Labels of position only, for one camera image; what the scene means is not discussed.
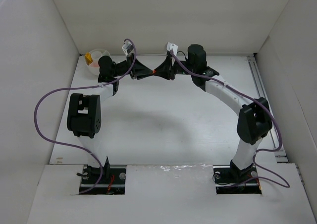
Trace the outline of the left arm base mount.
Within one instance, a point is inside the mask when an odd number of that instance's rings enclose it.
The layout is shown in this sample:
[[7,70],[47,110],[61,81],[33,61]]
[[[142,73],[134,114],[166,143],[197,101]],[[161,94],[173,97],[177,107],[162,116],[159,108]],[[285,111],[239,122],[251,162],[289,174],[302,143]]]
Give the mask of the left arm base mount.
[[100,168],[84,166],[77,175],[81,178],[79,193],[84,195],[124,195],[126,181],[126,166],[110,165],[104,171],[101,180],[91,190],[90,189],[100,177]]

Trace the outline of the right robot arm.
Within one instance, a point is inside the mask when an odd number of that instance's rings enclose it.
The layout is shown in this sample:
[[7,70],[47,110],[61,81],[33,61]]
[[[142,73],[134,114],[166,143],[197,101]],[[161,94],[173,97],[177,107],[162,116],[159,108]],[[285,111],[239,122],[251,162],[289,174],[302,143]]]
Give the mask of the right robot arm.
[[154,70],[154,76],[173,80],[177,74],[189,74],[197,87],[221,100],[237,114],[237,134],[240,140],[223,177],[228,183],[241,182],[254,164],[253,156],[259,144],[272,129],[272,120],[267,114],[268,101],[263,97],[253,99],[236,93],[219,72],[207,65],[207,54],[203,46],[190,45],[188,57],[184,61],[176,57],[176,44],[168,43],[166,50],[166,59]]

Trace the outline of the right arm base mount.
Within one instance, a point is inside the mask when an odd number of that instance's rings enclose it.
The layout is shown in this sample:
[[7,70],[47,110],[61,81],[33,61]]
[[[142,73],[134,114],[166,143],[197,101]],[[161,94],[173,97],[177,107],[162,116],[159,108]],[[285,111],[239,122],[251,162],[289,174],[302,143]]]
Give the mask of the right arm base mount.
[[235,176],[230,166],[214,166],[212,179],[215,183],[215,190],[220,194],[262,194],[258,179],[252,179],[242,183],[252,177],[258,176],[255,167],[241,176]]

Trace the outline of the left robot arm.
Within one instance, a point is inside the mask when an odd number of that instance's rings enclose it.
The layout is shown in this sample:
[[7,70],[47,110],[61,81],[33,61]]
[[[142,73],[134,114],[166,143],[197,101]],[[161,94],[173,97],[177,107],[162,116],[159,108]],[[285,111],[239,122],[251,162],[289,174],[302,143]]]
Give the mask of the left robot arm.
[[78,137],[83,148],[104,165],[106,158],[102,154],[102,142],[98,135],[102,127],[102,103],[117,93],[119,77],[129,74],[132,79],[142,79],[152,76],[155,71],[135,59],[134,54],[120,63],[114,62],[109,56],[102,56],[98,65],[100,86],[88,89],[86,94],[71,94],[66,125]]

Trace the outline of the white divided round container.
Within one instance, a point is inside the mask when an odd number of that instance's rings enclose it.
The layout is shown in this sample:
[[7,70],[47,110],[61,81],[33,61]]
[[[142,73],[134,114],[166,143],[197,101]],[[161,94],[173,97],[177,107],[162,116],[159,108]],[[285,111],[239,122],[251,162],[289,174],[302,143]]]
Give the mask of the white divided round container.
[[[93,59],[93,62],[98,64],[98,61],[103,56],[111,57],[110,53],[105,49],[94,49],[89,52]],[[100,66],[98,68],[90,67],[90,65],[86,64],[87,69],[95,76],[98,76],[100,73]]]

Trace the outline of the yellow lego block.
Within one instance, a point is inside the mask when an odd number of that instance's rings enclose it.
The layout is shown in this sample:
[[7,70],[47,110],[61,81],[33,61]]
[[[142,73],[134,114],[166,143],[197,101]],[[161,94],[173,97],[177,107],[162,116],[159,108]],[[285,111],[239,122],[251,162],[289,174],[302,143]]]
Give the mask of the yellow lego block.
[[90,65],[91,63],[93,63],[93,59],[92,59],[90,53],[86,53],[85,54],[85,62],[86,62],[87,65]]

